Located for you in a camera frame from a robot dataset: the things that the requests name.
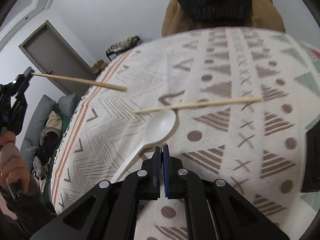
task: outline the wooden chopstick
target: wooden chopstick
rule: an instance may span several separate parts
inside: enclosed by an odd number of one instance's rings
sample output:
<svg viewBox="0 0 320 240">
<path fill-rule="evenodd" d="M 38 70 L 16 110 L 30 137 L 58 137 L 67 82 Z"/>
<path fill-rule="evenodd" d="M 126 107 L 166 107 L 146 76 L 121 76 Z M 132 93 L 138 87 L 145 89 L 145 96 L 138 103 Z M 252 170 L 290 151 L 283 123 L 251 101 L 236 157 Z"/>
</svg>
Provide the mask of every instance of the wooden chopstick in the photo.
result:
<svg viewBox="0 0 320 240">
<path fill-rule="evenodd" d="M 38 77 L 53 78 L 53 79 L 62 79 L 62 80 L 78 82 L 78 83 L 86 84 L 86 85 L 90 85 L 90 86 L 92 85 L 92 86 L 97 86 L 97 87 L 109 88 L 109 89 L 113 89 L 113 90 L 127 91 L 127 88 L 123 87 L 123 86 L 105 84 L 102 82 L 96 82 L 96 81 L 88 80 L 88 79 L 56 76 L 56 75 L 49 75 L 49 74 L 42 74 L 42 73 L 31 73 L 31 75 L 38 76 Z"/>
<path fill-rule="evenodd" d="M 222 105 L 228 105 L 228 104 L 256 103 L 261 101 L 262 101 L 262 98 L 231 98 L 231 99 L 225 99 L 220 101 L 206 101 L 206 102 L 187 103 L 187 104 L 174 105 L 174 106 L 161 106 L 161 107 L 133 111 L 132 113 L 140 114 L 140 113 L 160 111 L 164 109 L 184 109 L 184 108 L 197 108 L 197 107 L 203 107 L 203 106 L 222 106 Z"/>
</svg>

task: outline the silver rivet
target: silver rivet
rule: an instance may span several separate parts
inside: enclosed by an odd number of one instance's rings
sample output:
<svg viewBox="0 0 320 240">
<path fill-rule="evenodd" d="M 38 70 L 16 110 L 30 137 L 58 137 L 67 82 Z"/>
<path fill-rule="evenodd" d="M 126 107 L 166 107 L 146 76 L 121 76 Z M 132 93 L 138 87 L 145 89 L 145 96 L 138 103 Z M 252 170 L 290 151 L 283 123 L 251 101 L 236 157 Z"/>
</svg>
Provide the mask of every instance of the silver rivet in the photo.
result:
<svg viewBox="0 0 320 240">
<path fill-rule="evenodd" d="M 226 182 L 223 179 L 217 179 L 216 180 L 216 185 L 218 187 L 223 187 L 223 186 L 225 186 L 225 184 L 226 184 Z"/>
<path fill-rule="evenodd" d="M 102 180 L 99 182 L 99 187 L 100 188 L 106 188 L 106 187 L 109 187 L 110 183 L 106 180 Z"/>
<path fill-rule="evenodd" d="M 147 173 L 147 171 L 145 171 L 145 170 L 140 170 L 140 171 L 138 171 L 137 172 L 137 175 L 139 176 L 139 177 L 144 177 L 144 176 L 146 176 L 148 173 Z"/>
<path fill-rule="evenodd" d="M 188 170 L 180 169 L 180 170 L 178 170 L 178 174 L 181 175 L 181 176 L 187 175 L 188 174 Z"/>
</svg>

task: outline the dark sleeve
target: dark sleeve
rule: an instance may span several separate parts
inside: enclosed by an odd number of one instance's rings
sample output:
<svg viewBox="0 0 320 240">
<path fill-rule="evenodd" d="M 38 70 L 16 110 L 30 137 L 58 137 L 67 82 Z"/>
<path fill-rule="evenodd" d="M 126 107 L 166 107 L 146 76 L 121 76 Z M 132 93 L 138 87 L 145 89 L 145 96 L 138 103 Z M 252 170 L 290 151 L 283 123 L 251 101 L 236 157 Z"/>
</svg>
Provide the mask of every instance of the dark sleeve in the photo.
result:
<svg viewBox="0 0 320 240">
<path fill-rule="evenodd" d="M 20 201 L 15 202 L 11 195 L 3 189 L 0 190 L 0 193 L 8 208 L 17 215 L 17 220 L 7 218 L 8 222 L 16 228 L 19 234 L 28 236 L 28 239 L 55 217 L 55 214 L 48 211 L 41 201 L 38 182 L 32 175 L 30 175 L 28 194 L 24 194 Z"/>
</svg>

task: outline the white plastic spoon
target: white plastic spoon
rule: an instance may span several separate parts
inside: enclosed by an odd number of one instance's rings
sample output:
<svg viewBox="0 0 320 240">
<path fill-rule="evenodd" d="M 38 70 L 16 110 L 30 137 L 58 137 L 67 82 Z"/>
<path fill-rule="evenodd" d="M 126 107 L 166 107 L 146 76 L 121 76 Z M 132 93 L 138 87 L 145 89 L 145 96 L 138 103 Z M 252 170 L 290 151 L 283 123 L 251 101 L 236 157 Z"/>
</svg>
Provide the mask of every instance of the white plastic spoon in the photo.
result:
<svg viewBox="0 0 320 240">
<path fill-rule="evenodd" d="M 124 160 L 117 172 L 113 175 L 111 183 L 115 183 L 121 178 L 125 169 L 131 164 L 135 156 L 137 156 L 144 148 L 154 145 L 166 137 L 172 130 L 175 121 L 176 114 L 171 109 L 162 110 L 152 117 L 144 131 L 142 141 L 129 155 L 129 157 Z"/>
</svg>

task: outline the spoon handle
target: spoon handle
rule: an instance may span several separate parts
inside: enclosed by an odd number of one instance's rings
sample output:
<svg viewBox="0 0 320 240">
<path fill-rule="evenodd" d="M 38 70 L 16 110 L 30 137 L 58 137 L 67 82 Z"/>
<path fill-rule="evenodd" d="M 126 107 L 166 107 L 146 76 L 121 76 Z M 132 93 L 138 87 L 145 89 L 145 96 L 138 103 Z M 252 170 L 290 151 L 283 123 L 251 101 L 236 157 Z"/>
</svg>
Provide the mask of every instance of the spoon handle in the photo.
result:
<svg viewBox="0 0 320 240">
<path fill-rule="evenodd" d="M 124 171 L 127 169 L 127 167 L 131 164 L 132 160 L 135 158 L 135 156 L 137 156 L 142 149 L 145 147 L 145 145 L 143 143 L 140 143 L 137 148 L 135 148 L 133 150 L 133 152 L 129 155 L 129 157 L 127 157 L 124 162 L 122 163 L 122 165 L 119 167 L 119 169 L 116 171 L 116 173 L 113 175 L 112 179 L 111 179 L 111 183 L 115 183 L 117 182 L 123 175 Z"/>
</svg>

